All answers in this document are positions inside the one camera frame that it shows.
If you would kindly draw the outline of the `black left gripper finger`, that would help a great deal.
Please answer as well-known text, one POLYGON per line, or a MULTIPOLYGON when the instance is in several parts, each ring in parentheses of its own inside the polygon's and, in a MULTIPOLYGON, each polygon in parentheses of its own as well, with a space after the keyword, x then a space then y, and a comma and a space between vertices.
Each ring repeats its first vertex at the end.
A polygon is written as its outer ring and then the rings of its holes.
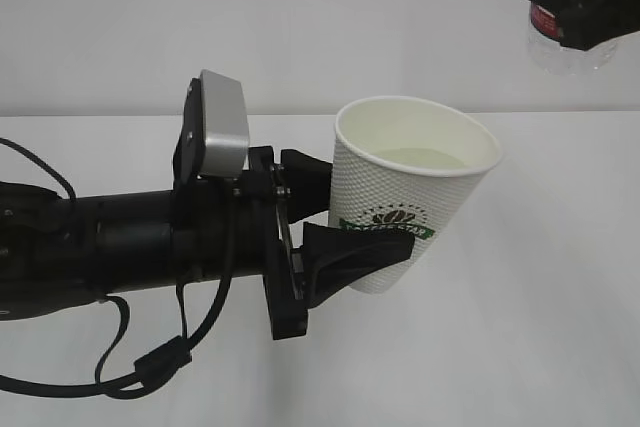
POLYGON ((401 229, 348 230, 306 223, 300 254, 303 298, 315 308, 353 282, 411 257, 415 237, 401 229))
POLYGON ((289 222, 298 222, 329 209, 332 164, 294 149, 283 149, 282 176, 290 190, 287 199, 289 222))

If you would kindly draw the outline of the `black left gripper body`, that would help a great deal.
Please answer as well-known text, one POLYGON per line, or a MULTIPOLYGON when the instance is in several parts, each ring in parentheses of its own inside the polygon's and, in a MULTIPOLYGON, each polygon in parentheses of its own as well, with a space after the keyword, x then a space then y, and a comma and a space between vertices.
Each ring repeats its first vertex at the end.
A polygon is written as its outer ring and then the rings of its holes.
POLYGON ((292 260, 287 215, 291 190, 272 147, 251 147, 247 160, 248 168, 233 186, 236 272, 262 277, 273 339, 302 337, 307 333, 308 310, 292 260))

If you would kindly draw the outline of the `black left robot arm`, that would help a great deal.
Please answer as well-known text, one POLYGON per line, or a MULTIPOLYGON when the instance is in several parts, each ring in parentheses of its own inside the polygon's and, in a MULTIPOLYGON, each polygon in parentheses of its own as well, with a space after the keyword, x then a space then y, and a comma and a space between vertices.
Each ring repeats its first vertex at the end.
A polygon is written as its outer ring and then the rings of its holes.
POLYGON ((192 176, 184 164, 174 172, 170 191, 76 200, 3 184, 2 318, 230 273, 262 278, 281 340, 306 333, 310 309, 412 254, 414 236, 400 227, 311 223, 329 207, 332 167, 299 151, 253 147, 231 182, 192 176))

